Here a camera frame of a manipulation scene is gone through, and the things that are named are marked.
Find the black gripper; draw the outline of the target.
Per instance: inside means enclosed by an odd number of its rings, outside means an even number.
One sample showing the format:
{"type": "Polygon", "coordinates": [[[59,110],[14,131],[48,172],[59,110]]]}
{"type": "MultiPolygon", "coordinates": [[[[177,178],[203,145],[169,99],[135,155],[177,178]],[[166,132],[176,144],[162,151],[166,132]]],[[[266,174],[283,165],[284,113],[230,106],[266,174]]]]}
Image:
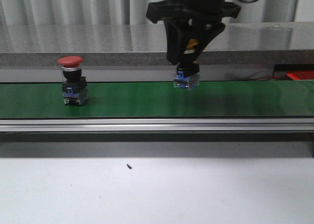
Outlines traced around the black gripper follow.
{"type": "Polygon", "coordinates": [[[241,7],[226,0],[162,0],[150,2],[146,18],[164,21],[167,60],[176,65],[194,62],[207,45],[225,29],[220,20],[237,18],[241,7]]]}

